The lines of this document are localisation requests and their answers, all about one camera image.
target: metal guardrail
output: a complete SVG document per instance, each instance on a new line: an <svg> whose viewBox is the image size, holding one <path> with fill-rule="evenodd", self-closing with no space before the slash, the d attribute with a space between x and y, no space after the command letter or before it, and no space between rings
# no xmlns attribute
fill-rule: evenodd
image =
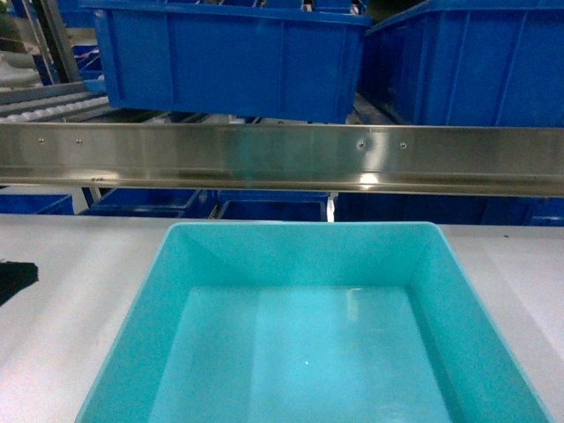
<svg viewBox="0 0 564 423"><path fill-rule="evenodd" d="M0 183L564 197L564 130L5 124Z"/></svg>
<svg viewBox="0 0 564 423"><path fill-rule="evenodd" d="M35 101L60 97L64 95L87 93L86 87L82 82L72 84L58 84L40 86L26 90L16 90L0 94L0 106L12 105L23 101Z"/></svg>

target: white surface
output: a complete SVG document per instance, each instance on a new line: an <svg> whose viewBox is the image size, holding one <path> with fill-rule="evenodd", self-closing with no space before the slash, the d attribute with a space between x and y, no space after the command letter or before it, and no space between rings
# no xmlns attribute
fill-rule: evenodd
<svg viewBox="0 0 564 423"><path fill-rule="evenodd" d="M75 419L172 223L0 216L0 258L40 269L39 282L0 307L0 422ZM564 229L443 230L545 404L564 422Z"/></svg>

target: black object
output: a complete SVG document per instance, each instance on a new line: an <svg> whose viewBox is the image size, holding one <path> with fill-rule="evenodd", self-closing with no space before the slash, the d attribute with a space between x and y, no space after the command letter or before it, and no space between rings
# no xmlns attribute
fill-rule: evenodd
<svg viewBox="0 0 564 423"><path fill-rule="evenodd" d="M0 306L16 293L38 280L34 263L0 263Z"/></svg>

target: plastic bin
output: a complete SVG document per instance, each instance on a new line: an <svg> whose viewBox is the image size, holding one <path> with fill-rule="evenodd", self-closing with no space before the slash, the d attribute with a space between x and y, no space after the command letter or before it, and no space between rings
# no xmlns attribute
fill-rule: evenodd
<svg viewBox="0 0 564 423"><path fill-rule="evenodd" d="M326 222L327 205L322 201L229 200L218 219Z"/></svg>
<svg viewBox="0 0 564 423"><path fill-rule="evenodd" d="M173 226L77 417L552 421L431 224Z"/></svg>
<svg viewBox="0 0 564 423"><path fill-rule="evenodd" d="M429 221L448 225L564 226L558 198L339 194L336 221Z"/></svg>
<svg viewBox="0 0 564 423"><path fill-rule="evenodd" d="M26 8L21 3L21 0L11 0L11 5L13 7L8 9L8 14L15 18L27 19Z"/></svg>
<svg viewBox="0 0 564 423"><path fill-rule="evenodd" d="M148 0L82 5L96 10L113 106L311 122L345 122L353 110L370 17Z"/></svg>
<svg viewBox="0 0 564 423"><path fill-rule="evenodd" d="M301 0L266 0L264 7L273 9L301 9Z"/></svg>
<svg viewBox="0 0 564 423"><path fill-rule="evenodd" d="M0 213L72 215L72 196L67 195L0 195Z"/></svg>
<svg viewBox="0 0 564 423"><path fill-rule="evenodd" d="M80 7L79 0L57 0L64 23L69 28L92 28L93 13Z"/></svg>
<svg viewBox="0 0 564 423"><path fill-rule="evenodd" d="M102 64L98 46L76 45L72 47L72 52L77 60L82 79L98 79L100 75L102 75Z"/></svg>
<svg viewBox="0 0 564 423"><path fill-rule="evenodd" d="M107 216L120 218L184 218L184 211L176 209L128 208L128 207L91 207L80 213L82 216Z"/></svg>
<svg viewBox="0 0 564 423"><path fill-rule="evenodd" d="M314 11L350 13L351 7L351 0L314 0Z"/></svg>
<svg viewBox="0 0 564 423"><path fill-rule="evenodd" d="M564 2L429 0L375 26L360 93L400 122L564 126Z"/></svg>
<svg viewBox="0 0 564 423"><path fill-rule="evenodd" d="M112 189L82 214L206 219L216 203L206 189Z"/></svg>
<svg viewBox="0 0 564 423"><path fill-rule="evenodd" d="M257 0L224 0L223 5L225 6L247 6L247 7L253 7L253 5L255 5L255 1Z"/></svg>
<svg viewBox="0 0 564 423"><path fill-rule="evenodd" d="M329 193L317 191L276 191L260 189L220 189L218 191L219 205L226 201L321 201L327 205Z"/></svg>
<svg viewBox="0 0 564 423"><path fill-rule="evenodd" d="M88 91L92 91L93 93L106 92L106 81L103 77L98 79L87 79L84 81L84 83Z"/></svg>

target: turquoise plastic bin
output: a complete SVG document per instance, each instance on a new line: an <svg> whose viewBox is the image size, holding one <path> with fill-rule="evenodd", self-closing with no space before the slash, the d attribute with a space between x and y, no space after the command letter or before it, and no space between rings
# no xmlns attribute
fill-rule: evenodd
<svg viewBox="0 0 564 423"><path fill-rule="evenodd" d="M78 421L552 421L437 226L172 226Z"/></svg>

